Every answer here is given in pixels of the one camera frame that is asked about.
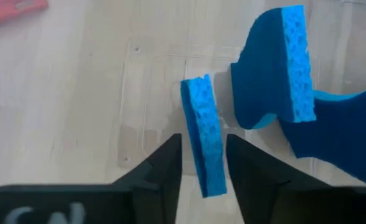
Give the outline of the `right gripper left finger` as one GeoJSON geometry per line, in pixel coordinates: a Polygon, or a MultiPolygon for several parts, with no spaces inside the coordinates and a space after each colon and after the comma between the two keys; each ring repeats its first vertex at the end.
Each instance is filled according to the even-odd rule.
{"type": "Polygon", "coordinates": [[[0,186],[0,224],[174,224],[181,135],[110,184],[0,186]]]}

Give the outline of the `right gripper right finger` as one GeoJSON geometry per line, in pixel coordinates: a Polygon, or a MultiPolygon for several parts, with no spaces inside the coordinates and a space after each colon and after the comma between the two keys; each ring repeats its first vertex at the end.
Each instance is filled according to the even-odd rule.
{"type": "Polygon", "coordinates": [[[366,224],[366,187],[333,187],[228,134],[229,174],[245,224],[366,224]]]}

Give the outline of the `blue kitchen sponge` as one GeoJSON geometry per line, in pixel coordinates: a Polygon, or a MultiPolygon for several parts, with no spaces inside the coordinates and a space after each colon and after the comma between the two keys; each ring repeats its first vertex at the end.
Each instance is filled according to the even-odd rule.
{"type": "Polygon", "coordinates": [[[314,92],[316,120],[281,130],[297,158],[329,162],[366,183],[366,90],[351,95],[314,92]]]}
{"type": "Polygon", "coordinates": [[[182,80],[180,93],[202,197],[226,194],[224,148],[209,75],[182,80]]]}
{"type": "Polygon", "coordinates": [[[280,118],[316,120],[302,5],[265,11],[231,64],[234,113],[240,127],[259,129],[280,118]]]}

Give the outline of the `red dish brush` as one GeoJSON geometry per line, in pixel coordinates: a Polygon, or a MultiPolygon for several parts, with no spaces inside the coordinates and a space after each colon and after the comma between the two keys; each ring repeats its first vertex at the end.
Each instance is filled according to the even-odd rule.
{"type": "Polygon", "coordinates": [[[0,22],[46,8],[47,0],[0,0],[0,22]]]}

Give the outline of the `clear plastic bin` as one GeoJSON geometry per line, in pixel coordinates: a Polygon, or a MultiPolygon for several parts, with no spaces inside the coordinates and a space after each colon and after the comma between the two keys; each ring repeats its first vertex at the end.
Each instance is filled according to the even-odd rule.
{"type": "Polygon", "coordinates": [[[247,131],[236,122],[230,65],[261,13],[291,5],[304,7],[313,88],[366,90],[366,0],[140,0],[124,64],[118,164],[133,167],[171,134],[186,134],[180,82],[207,74],[223,134],[237,134],[328,184],[360,185],[330,163],[296,158],[278,123],[247,131]]]}

